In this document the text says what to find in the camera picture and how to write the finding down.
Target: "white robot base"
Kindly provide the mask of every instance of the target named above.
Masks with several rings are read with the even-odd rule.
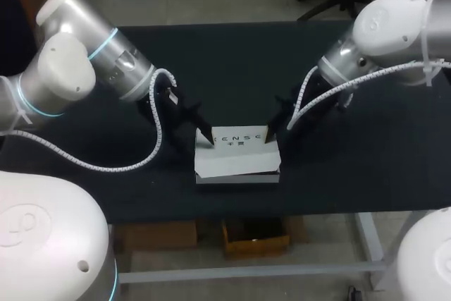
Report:
[[[0,290],[8,301],[117,301],[104,214],[73,183],[0,172]]]

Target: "table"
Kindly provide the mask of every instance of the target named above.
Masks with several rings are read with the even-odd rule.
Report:
[[[278,110],[273,96],[287,96],[349,24],[125,27],[123,32],[156,66],[173,72],[190,101],[202,100],[201,113],[212,125],[261,125]],[[451,205],[450,107],[451,87],[443,77],[433,88],[403,87],[390,76],[363,84],[346,114],[329,114],[305,137],[298,156],[281,166],[278,185],[253,189],[201,189],[195,184],[193,160],[167,146],[150,166],[107,174],[78,168],[29,140],[8,137],[0,169],[72,181],[98,201],[109,223],[361,213],[357,218],[371,261],[344,269],[385,271],[391,260],[381,261],[369,212]],[[181,133],[194,148],[194,129],[187,126]],[[100,85],[37,134],[103,166],[135,163],[155,141],[154,130],[135,106],[120,103]],[[410,218],[410,226],[418,215]],[[227,274],[266,274],[248,268]],[[343,267],[291,266],[272,274],[324,270]],[[160,281],[154,274],[124,276],[123,282]]]

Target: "robot logo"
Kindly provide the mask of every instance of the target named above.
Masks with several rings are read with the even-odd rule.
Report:
[[[370,8],[369,15],[364,21],[363,29],[365,33],[377,33],[388,21],[388,12],[385,8],[375,6]]]
[[[50,215],[36,204],[17,204],[0,212],[0,257],[21,257],[38,250],[51,232]]]

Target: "white robotic arm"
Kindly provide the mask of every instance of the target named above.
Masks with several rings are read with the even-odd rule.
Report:
[[[451,56],[450,15],[451,0],[370,3],[304,79],[287,129],[320,103],[332,108],[334,102],[327,98],[334,96],[337,101],[337,93],[383,75],[397,73],[406,85],[431,85],[441,68],[451,68],[446,60]],[[321,93],[302,107],[312,76],[321,83]]]

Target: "blue led ring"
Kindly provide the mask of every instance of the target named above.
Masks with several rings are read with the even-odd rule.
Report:
[[[48,116],[49,118],[56,118],[59,116],[62,116],[64,113],[61,114],[49,114],[49,113],[45,113],[39,109],[37,109],[36,107],[34,107],[33,105],[31,105],[31,103],[27,100],[27,98],[25,98],[25,95],[23,95],[22,93],[22,88],[20,87],[20,81],[22,80],[22,74],[19,76],[19,86],[18,86],[18,93],[19,93],[19,97],[22,99],[23,102],[25,102],[25,104],[30,107],[30,109],[38,114],[41,114],[42,116]]]
[[[102,43],[102,45],[100,45],[99,47],[97,47],[97,49],[91,53],[91,55],[88,57],[89,60],[92,60],[97,54],[99,54],[99,52],[104,49],[104,47],[110,42],[111,39],[113,39],[113,37],[116,35],[116,33],[118,32],[118,28],[116,27],[113,32],[110,34],[110,36],[108,38],[106,38],[106,40]]]

